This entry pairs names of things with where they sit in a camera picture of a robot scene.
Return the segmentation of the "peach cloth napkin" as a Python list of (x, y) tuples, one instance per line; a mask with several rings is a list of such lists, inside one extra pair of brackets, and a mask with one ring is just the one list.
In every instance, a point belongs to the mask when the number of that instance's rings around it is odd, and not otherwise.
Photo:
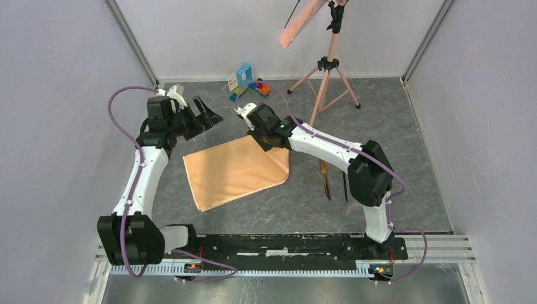
[(285, 183), (289, 151), (264, 151), (250, 136), (183, 157), (196, 208), (206, 212), (228, 202)]

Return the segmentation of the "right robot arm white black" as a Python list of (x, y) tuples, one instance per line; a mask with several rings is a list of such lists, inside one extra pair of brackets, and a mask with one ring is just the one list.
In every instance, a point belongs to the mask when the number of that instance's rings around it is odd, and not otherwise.
[(348, 142), (297, 118), (280, 119), (264, 103), (248, 103), (235, 111), (246, 122), (248, 134), (264, 151), (282, 148), (305, 153), (344, 172), (351, 196), (363, 206), (367, 253), (373, 258), (382, 258), (391, 251), (392, 231), (386, 204), (393, 185), (393, 171), (376, 142)]

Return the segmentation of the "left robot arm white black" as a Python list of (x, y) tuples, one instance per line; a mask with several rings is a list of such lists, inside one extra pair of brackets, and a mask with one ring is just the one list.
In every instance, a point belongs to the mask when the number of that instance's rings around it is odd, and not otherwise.
[(195, 96), (193, 112), (180, 96), (155, 96), (147, 101), (148, 116), (135, 144), (134, 166), (126, 188), (111, 215), (101, 216), (96, 228), (108, 261), (114, 266), (155, 265), (176, 250), (191, 258), (199, 250), (191, 224), (159, 228), (151, 219), (156, 190), (178, 137), (190, 140), (223, 118)]

